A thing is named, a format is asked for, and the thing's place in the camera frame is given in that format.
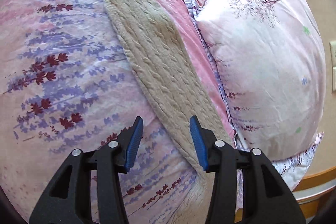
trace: pink fabric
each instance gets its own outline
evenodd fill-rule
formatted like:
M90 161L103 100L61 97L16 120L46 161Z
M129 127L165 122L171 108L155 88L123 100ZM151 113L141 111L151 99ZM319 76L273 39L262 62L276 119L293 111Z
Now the pink fabric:
M223 99L219 92L215 75L212 71L206 52L204 51L202 42L192 21L190 20L189 13L183 0L156 1L170 15L171 19L177 26L190 60L196 69L197 75L208 92L212 103L216 107L226 132L233 139L235 132L228 122L226 106L223 103Z

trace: pillow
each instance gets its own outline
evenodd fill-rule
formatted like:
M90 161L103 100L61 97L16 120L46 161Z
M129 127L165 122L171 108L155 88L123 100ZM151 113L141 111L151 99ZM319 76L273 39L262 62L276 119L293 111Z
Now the pillow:
M305 0L206 0L195 19L243 149L281 160L320 139L325 55Z

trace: folded beige blanket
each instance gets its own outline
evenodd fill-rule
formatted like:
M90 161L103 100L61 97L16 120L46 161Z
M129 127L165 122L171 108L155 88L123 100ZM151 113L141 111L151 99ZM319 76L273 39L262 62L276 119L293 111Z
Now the folded beige blanket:
M204 223L214 176L198 163L189 132L196 115L202 127L229 144L221 119L202 87L179 32L155 0L104 0L134 75L179 152L198 172L195 187L173 223Z

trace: beige blanket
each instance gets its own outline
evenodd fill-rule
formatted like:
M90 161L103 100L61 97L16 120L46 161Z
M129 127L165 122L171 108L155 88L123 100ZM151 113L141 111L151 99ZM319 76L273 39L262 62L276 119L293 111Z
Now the beige blanket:
M180 153L198 172L195 187L175 213L173 223L204 223L214 176L198 163L189 132L197 115L204 128L232 144L202 87L179 32L155 0L104 0L120 43L147 100Z

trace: blanket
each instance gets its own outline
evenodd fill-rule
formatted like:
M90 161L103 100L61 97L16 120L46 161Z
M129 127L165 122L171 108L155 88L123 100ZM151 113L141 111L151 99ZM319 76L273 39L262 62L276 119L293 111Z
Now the blanket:
M104 0L134 75L180 153L198 172L198 183L182 202L173 223L204 222L213 176L198 164L189 119L232 144L202 87L173 22L155 0Z

